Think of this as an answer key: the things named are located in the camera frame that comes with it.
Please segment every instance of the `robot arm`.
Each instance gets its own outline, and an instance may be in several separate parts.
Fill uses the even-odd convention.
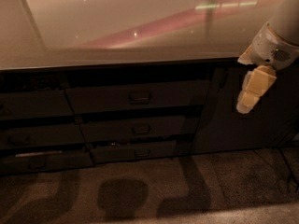
[[[238,112],[249,113],[276,81],[276,71],[298,57],[299,0],[285,0],[238,59],[242,64],[258,65],[244,79],[236,105]]]

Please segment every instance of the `drawer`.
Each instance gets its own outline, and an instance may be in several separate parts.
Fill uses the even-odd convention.
[[[184,116],[126,119],[82,124],[86,142],[195,133],[199,118]]]
[[[71,116],[63,91],[0,94],[0,120]]]
[[[84,143],[84,139],[79,126],[72,124],[20,128],[0,132],[0,149],[82,143]]]
[[[10,155],[0,158],[0,175],[92,167],[89,153],[83,150],[50,151]]]
[[[189,154],[191,142],[164,141],[135,145],[96,147],[91,150],[95,163],[133,161]]]
[[[208,80],[74,88],[66,95],[76,114],[153,107],[202,105]]]

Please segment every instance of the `black drawer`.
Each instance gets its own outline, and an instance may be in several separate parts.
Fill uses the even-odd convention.
[[[0,94],[0,120],[71,116],[63,91]]]
[[[199,118],[184,116],[125,119],[82,124],[86,142],[195,133]]]
[[[91,150],[94,162],[133,161],[189,154],[191,142],[164,141],[124,146],[96,147]]]
[[[0,132],[0,149],[82,143],[84,139],[79,126],[73,124],[9,129]]]
[[[92,167],[93,161],[84,150],[22,153],[0,158],[0,175]]]
[[[74,88],[66,95],[76,114],[153,107],[202,105],[209,80]]]

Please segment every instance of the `cabinet door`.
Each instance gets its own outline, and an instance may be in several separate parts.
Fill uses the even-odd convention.
[[[292,136],[299,115],[298,68],[278,72],[277,83],[247,115],[235,109],[246,67],[216,69],[192,151],[272,147]]]

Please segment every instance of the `floor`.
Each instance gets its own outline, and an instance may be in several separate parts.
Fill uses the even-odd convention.
[[[299,148],[283,149],[299,176]],[[298,224],[277,149],[0,178],[0,223]]]

